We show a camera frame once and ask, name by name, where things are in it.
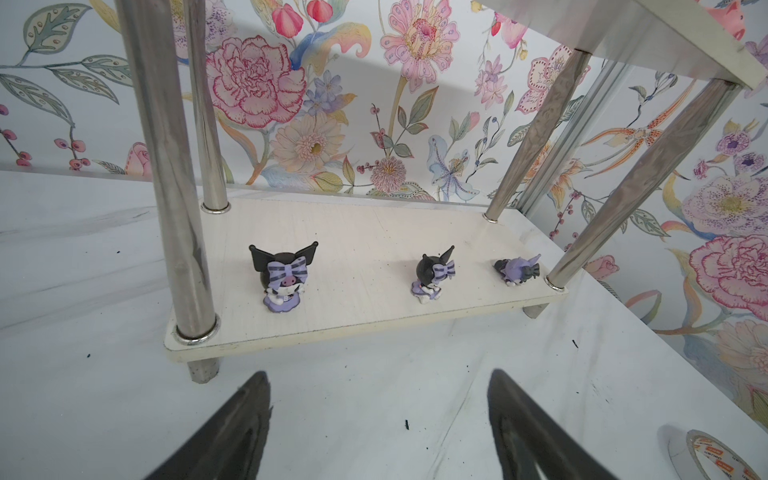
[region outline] marble surface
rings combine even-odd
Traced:
[[[512,311],[227,357],[200,386],[164,354],[150,184],[0,172],[0,196],[0,478],[142,478],[257,370],[273,400],[261,479],[501,478],[494,368],[618,478],[677,478],[675,428],[710,433],[768,478],[768,434],[584,273],[536,320]],[[519,233],[554,266],[553,243],[531,224]]]

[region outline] upper shelf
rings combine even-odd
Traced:
[[[694,0],[483,0],[571,48],[690,78],[755,88],[768,74]]]

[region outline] butterfly-shaped flower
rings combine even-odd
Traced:
[[[480,190],[475,190],[472,185],[466,184],[456,178],[464,171],[464,166],[469,160],[469,152],[464,150],[457,158],[446,161],[448,153],[448,144],[439,135],[432,135],[429,138],[429,159],[427,167],[429,171],[435,174],[432,178],[432,185],[437,185],[443,194],[443,200],[450,200],[451,194],[460,199],[470,201]]]

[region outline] purple figurine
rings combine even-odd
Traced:
[[[539,275],[538,259],[541,255],[526,260],[518,257],[512,260],[499,260],[494,264],[494,268],[502,275],[502,278],[510,285],[520,285],[526,280],[536,278]]]
[[[426,253],[416,266],[416,276],[419,278],[411,284],[411,293],[419,298],[419,302],[427,303],[430,300],[437,300],[442,294],[442,289],[438,283],[446,278],[456,275],[453,260],[451,258],[453,245],[440,257],[427,257]]]
[[[308,275],[306,266],[312,263],[317,245],[318,243],[314,242],[296,253],[283,252],[274,255],[253,245],[248,247],[253,258],[253,268],[261,272],[261,284],[266,293],[264,305],[271,312],[289,312],[299,305],[299,294],[304,293]]]

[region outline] lower shelf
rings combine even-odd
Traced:
[[[438,320],[497,313],[552,303],[556,292],[537,279],[506,286],[492,264],[533,257],[518,235],[479,212],[231,199],[223,215],[203,215],[214,305],[221,327],[205,343],[180,344],[165,336],[172,360],[188,362],[414,326]],[[271,253],[296,251],[318,241],[301,304],[271,313],[248,246]],[[422,254],[439,255],[455,245],[456,276],[441,283],[439,300],[421,304],[411,290]]]

